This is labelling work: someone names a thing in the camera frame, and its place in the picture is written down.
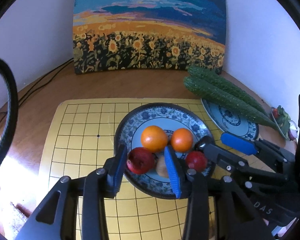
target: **cucumber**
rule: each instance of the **cucumber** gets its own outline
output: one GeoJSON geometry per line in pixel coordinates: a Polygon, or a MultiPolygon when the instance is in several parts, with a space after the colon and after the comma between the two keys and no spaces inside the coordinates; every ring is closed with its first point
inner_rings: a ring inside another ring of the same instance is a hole
{"type": "Polygon", "coordinates": [[[267,115],[263,107],[252,96],[250,96],[248,93],[246,93],[245,91],[243,91],[241,88],[237,87],[230,81],[217,75],[213,71],[210,71],[202,67],[191,66],[188,68],[188,72],[190,73],[191,76],[204,79],[205,81],[209,82],[211,85],[214,85],[217,88],[220,88],[221,90],[228,92],[229,94],[246,102],[248,105],[254,107],[261,113],[267,115]]]}
{"type": "Polygon", "coordinates": [[[278,129],[275,123],[272,122],[266,115],[237,97],[217,88],[214,85],[211,85],[205,80],[193,76],[185,77],[184,85],[195,95],[200,96],[209,102],[220,105],[230,111],[236,112],[251,122],[269,126],[275,130],[278,129]]]}

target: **black cable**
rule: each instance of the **black cable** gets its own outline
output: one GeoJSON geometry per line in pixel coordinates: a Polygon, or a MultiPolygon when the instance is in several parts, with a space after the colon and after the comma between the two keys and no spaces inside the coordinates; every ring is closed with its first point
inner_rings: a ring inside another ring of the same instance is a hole
{"type": "MultiPolygon", "coordinates": [[[[71,62],[73,62],[73,58],[69,59],[68,61],[66,61],[65,63],[57,66],[56,68],[54,68],[53,70],[49,71],[48,73],[46,73],[45,75],[43,75],[34,85],[32,85],[32,87],[18,100],[19,106],[22,106],[23,103],[37,90],[39,90],[40,88],[43,88],[44,86],[48,85],[66,66],[68,66],[71,62]],[[46,82],[45,84],[41,85],[40,87],[36,88],[35,90],[31,91],[31,89],[33,89],[35,87],[35,85],[37,85],[42,79],[44,79],[47,75],[49,75],[50,73],[52,73],[53,71],[57,70],[58,68],[61,69],[55,73],[48,82],[46,82]]],[[[0,112],[0,114],[3,114],[3,117],[0,119],[0,123],[3,121],[3,119],[6,117],[8,112],[0,112]]]]}
{"type": "Polygon", "coordinates": [[[8,113],[0,140],[0,165],[6,157],[16,131],[18,119],[18,92],[16,81],[9,66],[0,59],[0,75],[8,90],[8,113]]]}
{"type": "Polygon", "coordinates": [[[66,62],[62,63],[61,65],[57,66],[56,68],[52,69],[51,71],[49,71],[48,73],[46,73],[45,75],[43,75],[36,83],[33,84],[33,86],[19,99],[19,102],[30,92],[30,90],[32,88],[35,87],[35,85],[37,85],[42,79],[44,79],[47,75],[49,75],[50,73],[52,73],[53,71],[55,71],[56,69],[62,67],[63,65],[68,65],[70,62],[73,61],[73,58],[67,60],[66,62]]]}

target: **sky in painting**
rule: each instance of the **sky in painting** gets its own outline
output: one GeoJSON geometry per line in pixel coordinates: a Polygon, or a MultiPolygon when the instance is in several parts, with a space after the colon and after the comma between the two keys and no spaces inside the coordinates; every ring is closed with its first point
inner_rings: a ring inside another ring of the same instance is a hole
{"type": "Polygon", "coordinates": [[[139,20],[169,21],[201,29],[212,34],[210,39],[225,44],[225,0],[75,0],[74,14],[84,11],[137,13],[139,20]]]}

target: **small plate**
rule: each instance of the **small plate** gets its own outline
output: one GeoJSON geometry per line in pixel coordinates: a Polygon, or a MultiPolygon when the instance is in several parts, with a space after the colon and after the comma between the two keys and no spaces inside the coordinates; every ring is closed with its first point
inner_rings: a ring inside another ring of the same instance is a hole
{"type": "Polygon", "coordinates": [[[259,126],[256,123],[207,100],[201,99],[201,102],[208,116],[223,132],[230,132],[248,140],[258,137],[259,126]]]}
{"type": "Polygon", "coordinates": [[[272,114],[272,111],[273,111],[274,107],[271,107],[271,117],[272,117],[272,120],[274,121],[275,125],[279,128],[279,133],[282,135],[283,138],[285,138],[286,140],[290,141],[289,138],[286,138],[286,136],[283,134],[282,130],[280,129],[276,119],[274,118],[273,114],[272,114]]]}
{"type": "MultiPolygon", "coordinates": [[[[120,143],[125,143],[128,152],[135,147],[142,147],[141,133],[150,125],[161,127],[169,137],[175,130],[187,128],[193,134],[194,144],[205,135],[213,138],[204,122],[191,111],[174,104],[151,103],[134,109],[121,121],[114,137],[114,154],[120,143]]],[[[176,155],[181,159],[186,157],[186,153],[176,153],[176,155]]],[[[214,168],[215,164],[208,162],[207,168],[202,173],[205,176],[211,176],[214,168]]],[[[159,176],[155,169],[142,175],[134,174],[126,169],[124,174],[136,188],[148,195],[165,199],[176,198],[172,192],[170,180],[159,176]]]]}

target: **painting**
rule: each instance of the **painting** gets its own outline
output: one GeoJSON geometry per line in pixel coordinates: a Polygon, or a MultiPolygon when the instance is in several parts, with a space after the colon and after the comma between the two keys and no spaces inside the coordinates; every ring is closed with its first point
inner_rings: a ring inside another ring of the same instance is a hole
{"type": "Polygon", "coordinates": [[[221,73],[226,0],[75,0],[75,73],[177,69],[221,73]]]}

